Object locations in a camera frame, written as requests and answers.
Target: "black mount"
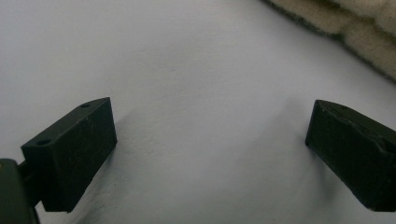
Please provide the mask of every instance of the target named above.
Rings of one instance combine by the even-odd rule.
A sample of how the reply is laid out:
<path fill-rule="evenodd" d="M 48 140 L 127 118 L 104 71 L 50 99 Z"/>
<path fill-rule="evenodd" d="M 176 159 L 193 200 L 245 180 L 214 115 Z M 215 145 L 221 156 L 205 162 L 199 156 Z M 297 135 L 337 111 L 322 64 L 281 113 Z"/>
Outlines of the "black mount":
<path fill-rule="evenodd" d="M 306 145 L 373 211 L 396 211 L 396 132 L 363 114 L 317 100 Z"/>
<path fill-rule="evenodd" d="M 35 206 L 71 212 L 117 144 L 110 98 L 78 106 L 24 144 L 25 161 L 0 159 L 0 223 L 39 223 Z"/>

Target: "screw hole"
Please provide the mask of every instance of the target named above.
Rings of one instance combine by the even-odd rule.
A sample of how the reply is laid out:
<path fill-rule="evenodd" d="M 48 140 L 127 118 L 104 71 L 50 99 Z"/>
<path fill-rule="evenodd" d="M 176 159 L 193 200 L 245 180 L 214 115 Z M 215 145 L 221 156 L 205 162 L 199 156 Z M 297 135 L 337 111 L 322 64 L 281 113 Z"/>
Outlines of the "screw hole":
<path fill-rule="evenodd" d="M 37 142 L 37 144 L 38 144 L 39 146 L 43 146 L 43 145 L 46 145 L 46 144 L 48 144 L 48 143 L 50 143 L 50 140 L 49 140 L 49 139 L 45 139 L 45 140 L 41 140 L 41 141 L 38 141 L 38 142 Z"/>

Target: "black plastic block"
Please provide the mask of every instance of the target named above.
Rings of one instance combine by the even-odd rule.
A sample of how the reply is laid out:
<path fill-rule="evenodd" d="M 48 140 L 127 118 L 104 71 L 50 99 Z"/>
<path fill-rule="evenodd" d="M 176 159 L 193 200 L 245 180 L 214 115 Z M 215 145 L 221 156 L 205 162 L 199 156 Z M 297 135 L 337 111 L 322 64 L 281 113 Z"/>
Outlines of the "black plastic block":
<path fill-rule="evenodd" d="M 396 210 L 396 132 L 343 105 L 317 100 L 306 145 L 367 208 Z"/>
<path fill-rule="evenodd" d="M 109 98 L 94 100 L 56 121 L 21 148 L 45 181 L 47 211 L 71 212 L 117 143 Z"/>

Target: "dark green plastic part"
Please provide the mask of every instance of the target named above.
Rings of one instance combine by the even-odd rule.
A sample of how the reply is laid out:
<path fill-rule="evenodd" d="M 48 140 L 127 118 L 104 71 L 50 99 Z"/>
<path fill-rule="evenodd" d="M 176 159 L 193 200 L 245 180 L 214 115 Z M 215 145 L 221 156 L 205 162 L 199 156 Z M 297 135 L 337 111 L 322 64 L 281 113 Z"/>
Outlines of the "dark green plastic part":
<path fill-rule="evenodd" d="M 343 105 L 317 100 L 306 145 L 367 208 L 396 210 L 396 132 Z"/>
<path fill-rule="evenodd" d="M 110 99 L 104 98 L 78 106 L 24 144 L 26 165 L 42 181 L 45 209 L 71 212 L 116 143 Z"/>
<path fill-rule="evenodd" d="M 14 160 L 0 159 L 0 223 L 38 223 Z"/>

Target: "beige fur trim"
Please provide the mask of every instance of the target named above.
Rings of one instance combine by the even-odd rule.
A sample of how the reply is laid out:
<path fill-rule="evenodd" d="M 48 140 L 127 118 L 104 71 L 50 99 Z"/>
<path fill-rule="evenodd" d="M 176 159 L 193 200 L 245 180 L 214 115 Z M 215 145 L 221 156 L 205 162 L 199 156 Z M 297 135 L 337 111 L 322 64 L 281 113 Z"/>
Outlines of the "beige fur trim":
<path fill-rule="evenodd" d="M 396 79 L 396 0 L 271 0 Z"/>

